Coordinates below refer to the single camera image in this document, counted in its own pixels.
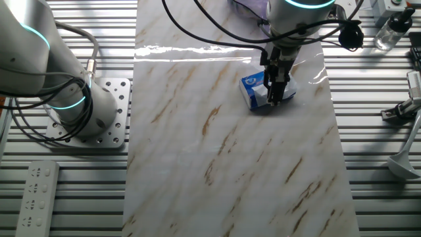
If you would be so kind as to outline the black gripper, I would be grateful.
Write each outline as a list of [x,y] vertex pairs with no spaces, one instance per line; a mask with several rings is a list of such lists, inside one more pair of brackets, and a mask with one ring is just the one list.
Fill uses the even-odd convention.
[[266,54],[261,57],[264,66],[264,87],[267,89],[267,101],[278,106],[282,101],[285,87],[291,80],[290,70],[295,62],[298,47],[277,47],[266,44]]

